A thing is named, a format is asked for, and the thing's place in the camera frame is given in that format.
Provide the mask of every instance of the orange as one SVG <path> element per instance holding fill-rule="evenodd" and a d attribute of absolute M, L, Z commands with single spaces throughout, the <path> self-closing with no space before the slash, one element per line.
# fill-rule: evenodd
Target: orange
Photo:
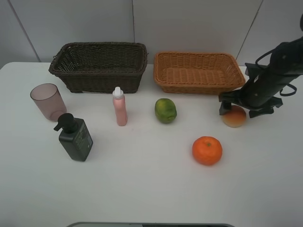
<path fill-rule="evenodd" d="M 193 144 L 195 160 L 205 166 L 212 166 L 222 157 L 222 146 L 219 140 L 210 136 L 202 136 Z"/>

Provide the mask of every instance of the orange wicker basket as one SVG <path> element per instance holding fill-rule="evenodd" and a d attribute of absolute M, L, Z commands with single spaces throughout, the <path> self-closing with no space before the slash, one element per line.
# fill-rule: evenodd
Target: orange wicker basket
<path fill-rule="evenodd" d="M 245 84 L 236 60 L 226 53 L 157 53 L 153 78 L 168 93 L 218 95 Z"/>

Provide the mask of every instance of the basket rim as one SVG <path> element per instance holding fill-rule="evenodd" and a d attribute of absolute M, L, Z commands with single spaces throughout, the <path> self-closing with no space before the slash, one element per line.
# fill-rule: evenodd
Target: basket rim
<path fill-rule="evenodd" d="M 227 83 L 226 85 L 216 85 L 215 83 L 187 83 L 187 82 L 165 82 L 158 78 L 158 57 L 162 54 L 179 54 L 179 55 L 224 55 L 231 59 L 232 65 L 236 67 L 237 74 L 239 75 L 239 83 Z M 153 70 L 153 79 L 159 86 L 173 87 L 174 85 L 186 85 L 187 87 L 200 87 L 200 88 L 239 88 L 242 87 L 246 80 L 242 74 L 235 58 L 229 53 L 223 52 L 178 52 L 178 51 L 163 51 L 155 54 L 154 57 L 154 70 Z"/>
<path fill-rule="evenodd" d="M 73 45 L 83 45 L 83 46 L 87 46 L 87 45 L 128 45 L 128 46 L 139 46 L 141 47 L 142 51 L 143 51 L 143 61 L 141 63 L 141 66 L 139 69 L 137 70 L 133 70 L 133 71 L 123 71 L 123 70 L 97 70 L 97 71 L 80 71 L 80 70 L 73 70 L 73 71 L 64 71 L 64 70 L 57 70 L 55 69 L 56 65 L 58 64 L 58 60 L 62 57 L 63 52 L 65 51 L 66 48 L 73 46 Z M 63 47 L 61 47 L 60 51 L 53 57 L 53 60 L 50 64 L 49 67 L 49 72 L 53 75 L 55 74 L 60 74 L 60 76 L 67 76 L 67 75 L 71 75 L 74 73 L 87 73 L 90 75 L 100 75 L 100 73 L 117 73 L 117 74 L 135 74 L 135 75 L 140 75 L 142 74 L 147 66 L 147 50 L 146 50 L 146 46 L 144 44 L 141 43 L 130 43 L 130 42 L 73 42 L 73 43 L 68 43 L 65 44 Z"/>

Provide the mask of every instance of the pink bottle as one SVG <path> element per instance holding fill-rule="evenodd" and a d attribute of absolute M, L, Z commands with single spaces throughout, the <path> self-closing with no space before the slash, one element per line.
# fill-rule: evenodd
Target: pink bottle
<path fill-rule="evenodd" d="M 117 124 L 119 126 L 125 126 L 127 123 L 125 96 L 123 95 L 123 91 L 120 89 L 120 87 L 116 87 L 113 92 L 113 104 L 115 107 Z"/>

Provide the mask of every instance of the dark brown wicker basket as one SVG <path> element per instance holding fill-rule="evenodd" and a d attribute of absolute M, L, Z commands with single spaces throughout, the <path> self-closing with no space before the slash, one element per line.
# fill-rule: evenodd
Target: dark brown wicker basket
<path fill-rule="evenodd" d="M 147 51 L 136 43 L 70 43 L 54 57 L 49 72 L 73 93 L 124 93 L 138 90 L 147 65 Z"/>

